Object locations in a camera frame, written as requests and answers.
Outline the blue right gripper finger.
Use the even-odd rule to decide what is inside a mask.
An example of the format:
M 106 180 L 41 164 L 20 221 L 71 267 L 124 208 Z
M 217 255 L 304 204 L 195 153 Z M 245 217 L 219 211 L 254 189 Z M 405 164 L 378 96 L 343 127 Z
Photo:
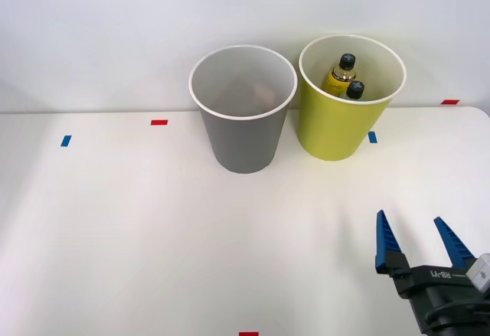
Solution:
M 375 269 L 377 274 L 388 275 L 392 279 L 402 279 L 411 274 L 407 258 L 401 251 L 383 210 L 376 217 Z
M 446 248 L 452 267 L 454 269 L 467 270 L 476 261 L 475 256 L 441 217 L 436 217 L 434 223 Z

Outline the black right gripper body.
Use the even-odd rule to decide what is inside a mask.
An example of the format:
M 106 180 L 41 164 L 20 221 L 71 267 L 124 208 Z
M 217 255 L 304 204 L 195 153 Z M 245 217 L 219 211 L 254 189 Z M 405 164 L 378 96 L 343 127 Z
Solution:
M 418 266 L 393 272 L 398 295 L 410 302 L 423 335 L 488 335 L 489 294 L 460 269 Z

